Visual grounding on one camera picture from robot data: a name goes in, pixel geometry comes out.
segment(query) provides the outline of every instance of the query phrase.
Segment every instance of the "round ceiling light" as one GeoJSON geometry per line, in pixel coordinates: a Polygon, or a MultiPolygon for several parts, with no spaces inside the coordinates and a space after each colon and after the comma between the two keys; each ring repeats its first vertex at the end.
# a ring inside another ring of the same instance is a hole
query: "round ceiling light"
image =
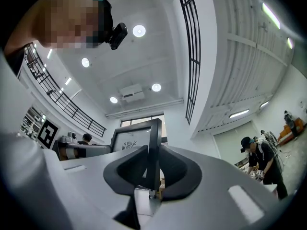
{"type": "Polygon", "coordinates": [[[90,61],[87,58],[83,58],[81,63],[84,67],[89,67],[90,65],[90,61]]]}
{"type": "Polygon", "coordinates": [[[117,100],[115,97],[111,97],[111,98],[110,98],[110,102],[112,102],[112,103],[114,103],[114,104],[116,104],[117,101],[118,101],[118,100],[117,100]]]}
{"type": "Polygon", "coordinates": [[[145,32],[146,32],[146,29],[144,26],[142,25],[136,25],[134,28],[133,28],[133,35],[135,35],[136,37],[141,37],[141,36],[144,36],[145,35],[145,32]]]}
{"type": "Polygon", "coordinates": [[[161,90],[161,85],[158,84],[158,83],[155,83],[153,86],[152,86],[152,90],[155,91],[155,92],[158,92],[161,90]]]}

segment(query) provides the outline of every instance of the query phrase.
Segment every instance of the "ceiling light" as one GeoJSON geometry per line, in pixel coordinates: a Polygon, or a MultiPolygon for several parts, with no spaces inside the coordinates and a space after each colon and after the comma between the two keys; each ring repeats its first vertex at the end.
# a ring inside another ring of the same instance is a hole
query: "ceiling light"
{"type": "Polygon", "coordinates": [[[268,8],[268,6],[265,3],[262,4],[262,9],[271,18],[271,20],[275,23],[278,29],[280,29],[279,20],[276,18],[275,14],[273,14],[273,12],[268,8]]]}
{"type": "Polygon", "coordinates": [[[152,86],[152,90],[155,91],[155,92],[158,92],[161,90],[161,85],[158,84],[158,83],[155,83],[153,86],[152,86]]]}
{"type": "Polygon", "coordinates": [[[245,111],[242,111],[242,112],[238,112],[238,113],[231,114],[231,115],[229,116],[229,118],[237,117],[237,116],[242,115],[242,114],[245,114],[245,113],[247,113],[247,112],[249,112],[249,109],[247,109],[247,110],[245,110],[245,111]]]}
{"type": "Polygon", "coordinates": [[[47,55],[47,59],[49,59],[50,55],[51,55],[51,52],[52,52],[52,48],[49,50],[49,53],[47,55]]]}
{"type": "Polygon", "coordinates": [[[82,65],[83,65],[84,67],[89,67],[89,65],[90,65],[90,62],[89,62],[89,60],[88,60],[87,58],[83,58],[83,59],[81,60],[81,63],[82,63],[82,65]]]}
{"type": "Polygon", "coordinates": [[[69,82],[71,81],[71,78],[69,77],[65,83],[65,85],[69,84],[69,82]]]}
{"type": "Polygon", "coordinates": [[[292,43],[291,43],[290,38],[287,39],[287,42],[288,42],[288,45],[289,45],[290,49],[292,49],[292,48],[293,48],[293,45],[292,45],[292,43]]]}
{"type": "Polygon", "coordinates": [[[111,98],[110,98],[110,101],[111,101],[112,103],[114,103],[114,104],[117,103],[117,99],[116,99],[115,97],[111,97],[111,98]]]}
{"type": "Polygon", "coordinates": [[[141,37],[145,35],[146,29],[142,25],[136,25],[133,28],[132,32],[133,32],[133,35],[135,35],[136,37],[141,37]]]}
{"type": "Polygon", "coordinates": [[[263,104],[260,106],[260,108],[262,108],[263,106],[265,106],[267,103],[269,103],[269,101],[263,103],[263,104]]]}

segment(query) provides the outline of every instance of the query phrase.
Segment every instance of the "ceiling vent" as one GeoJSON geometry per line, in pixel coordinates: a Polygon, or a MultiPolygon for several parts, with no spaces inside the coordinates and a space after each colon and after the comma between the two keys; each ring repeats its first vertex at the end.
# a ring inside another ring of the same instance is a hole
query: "ceiling vent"
{"type": "Polygon", "coordinates": [[[123,101],[128,103],[138,101],[145,98],[142,87],[139,84],[131,85],[129,87],[119,90],[123,95],[121,98],[123,101]]]}

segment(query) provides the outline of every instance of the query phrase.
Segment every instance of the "gray floor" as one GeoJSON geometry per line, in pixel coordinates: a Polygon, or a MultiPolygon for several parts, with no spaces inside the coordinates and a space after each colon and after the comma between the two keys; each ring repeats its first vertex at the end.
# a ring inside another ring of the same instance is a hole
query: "gray floor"
{"type": "Polygon", "coordinates": [[[147,221],[155,214],[160,207],[161,202],[158,198],[149,198],[148,190],[135,189],[135,204],[138,212],[138,219],[141,226],[144,226],[147,221]]]}
{"type": "Polygon", "coordinates": [[[307,169],[307,131],[301,133],[297,140],[278,147],[283,160],[283,181],[288,194],[293,194],[299,187],[307,169]]]}

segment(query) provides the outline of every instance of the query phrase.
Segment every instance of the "railing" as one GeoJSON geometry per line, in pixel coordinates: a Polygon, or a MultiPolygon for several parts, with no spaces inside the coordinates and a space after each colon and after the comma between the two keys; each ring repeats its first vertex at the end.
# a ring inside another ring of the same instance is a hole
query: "railing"
{"type": "Polygon", "coordinates": [[[201,32],[194,0],[180,0],[187,28],[189,46],[189,92],[186,119],[190,124],[198,89],[201,70],[201,32]]]}
{"type": "Polygon", "coordinates": [[[51,98],[68,116],[98,136],[103,136],[105,127],[85,114],[58,86],[39,57],[33,44],[25,48],[25,61],[33,77],[51,98]]]}

